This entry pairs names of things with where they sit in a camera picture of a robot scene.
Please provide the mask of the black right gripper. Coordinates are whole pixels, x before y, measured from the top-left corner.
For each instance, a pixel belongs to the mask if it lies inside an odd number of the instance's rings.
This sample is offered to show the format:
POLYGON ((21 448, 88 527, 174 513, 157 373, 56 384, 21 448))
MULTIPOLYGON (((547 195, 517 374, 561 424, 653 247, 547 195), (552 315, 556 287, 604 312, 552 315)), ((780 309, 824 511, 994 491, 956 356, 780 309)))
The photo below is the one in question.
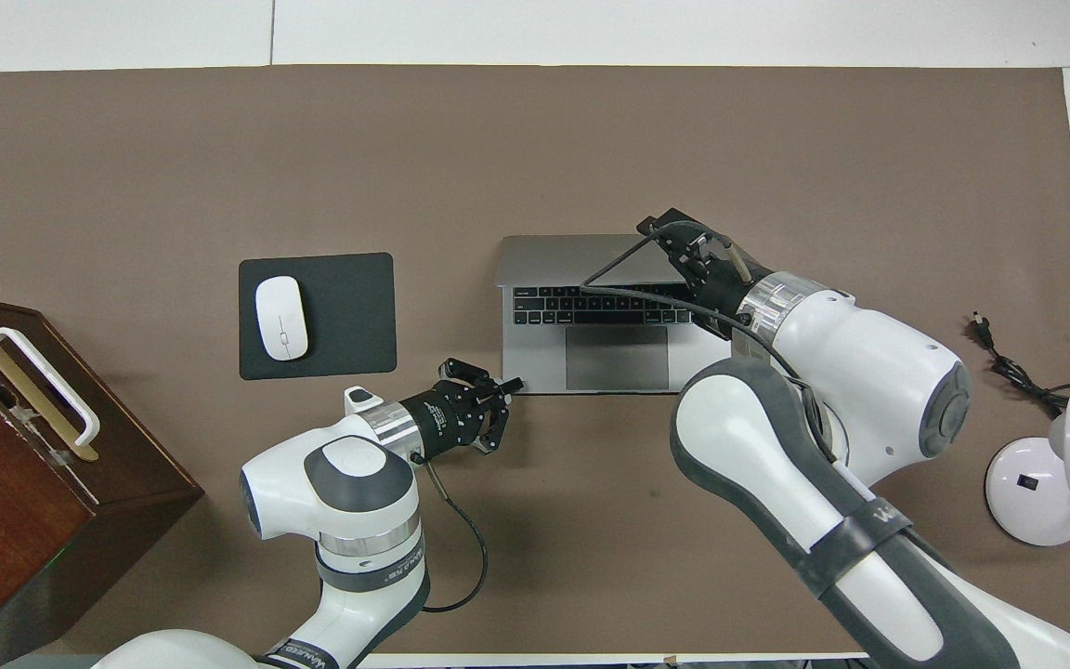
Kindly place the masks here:
POLYGON ((712 250, 710 228, 685 215, 681 209, 670 208, 662 215, 647 216, 637 224, 637 232, 654 237, 659 245, 681 247, 674 250, 674 267, 691 292, 688 302, 727 317, 735 317, 751 287, 773 272, 734 244, 732 247, 742 254, 749 273, 749 279, 744 282, 734 261, 712 250))

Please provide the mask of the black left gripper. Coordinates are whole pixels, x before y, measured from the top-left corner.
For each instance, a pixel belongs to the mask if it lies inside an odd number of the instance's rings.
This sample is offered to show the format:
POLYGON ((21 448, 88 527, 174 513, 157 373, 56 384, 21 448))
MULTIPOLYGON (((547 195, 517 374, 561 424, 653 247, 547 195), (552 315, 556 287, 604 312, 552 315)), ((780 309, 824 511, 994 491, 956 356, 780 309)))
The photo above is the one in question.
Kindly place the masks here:
MULTIPOLYGON (((498 381, 488 370, 457 359, 446 359, 440 364, 440 377, 460 386, 483 389, 485 397, 511 397, 524 387, 522 378, 498 381)), ((509 419, 508 401, 482 402, 467 390, 440 391, 432 387, 402 400, 400 406, 419 429, 419 453, 411 456, 415 463, 433 461, 450 448, 470 445, 477 440, 483 454, 495 453, 509 419)))

